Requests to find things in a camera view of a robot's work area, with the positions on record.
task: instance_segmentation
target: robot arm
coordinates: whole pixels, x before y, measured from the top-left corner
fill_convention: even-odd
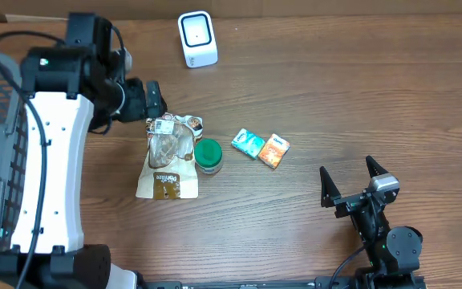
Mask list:
[[[135,289],[137,275],[111,264],[105,245],[85,246],[79,211],[87,133],[113,120],[162,116],[167,105],[156,82],[124,80],[124,50],[111,52],[111,23],[71,14],[65,46],[34,47],[22,61],[22,91],[47,137],[47,178],[38,241],[24,287]],[[26,108],[26,179],[11,250],[0,252],[0,279],[16,286],[32,244],[42,174],[36,119]]]
[[[367,167],[371,177],[368,187],[349,197],[342,197],[326,169],[320,168],[322,207],[335,207],[336,218],[351,216],[371,263],[371,267],[359,268],[352,284],[347,285],[357,289],[425,288],[424,278],[413,275],[419,269],[422,234],[408,226],[391,229],[383,212],[397,198],[399,180],[373,157],[367,157]],[[331,288],[330,282],[320,279],[323,288]]]

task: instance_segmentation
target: green jar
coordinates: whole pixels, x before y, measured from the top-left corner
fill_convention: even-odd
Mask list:
[[[214,140],[203,139],[195,148],[196,163],[201,172],[206,174],[218,173],[222,168],[222,148]]]

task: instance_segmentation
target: snack bag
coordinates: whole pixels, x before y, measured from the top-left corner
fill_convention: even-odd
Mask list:
[[[149,120],[148,153],[138,181],[137,197],[156,200],[199,195],[194,146],[202,137],[202,119],[166,113]]]

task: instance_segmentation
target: product label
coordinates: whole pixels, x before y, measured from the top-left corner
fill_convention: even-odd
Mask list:
[[[155,172],[152,176],[154,177],[154,199],[165,200],[181,197],[179,174]]]
[[[223,164],[224,164],[224,161],[221,161],[220,163],[218,163],[217,165],[215,165],[214,167],[211,167],[211,168],[205,168],[205,167],[199,165],[199,169],[201,169],[201,172],[203,172],[203,173],[214,174],[214,173],[218,173],[218,171],[220,171],[222,169]]]
[[[172,134],[174,131],[174,122],[171,120],[155,120],[154,133],[157,134]]]

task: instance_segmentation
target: wood grain surface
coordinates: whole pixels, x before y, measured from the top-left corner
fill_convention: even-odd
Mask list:
[[[170,112],[204,118],[225,154],[194,200],[135,198],[144,125],[90,136],[85,243],[147,280],[312,279],[360,245],[351,220],[320,207],[318,167],[343,195],[367,186],[371,154],[401,182],[385,213],[423,233],[418,275],[462,288],[462,14],[214,20],[219,62],[185,67],[174,20],[117,22],[132,75],[160,82]],[[63,36],[65,24],[0,24]],[[31,45],[6,40],[21,59]],[[240,128],[292,145],[272,170],[230,145]],[[365,265],[361,255],[345,271]]]

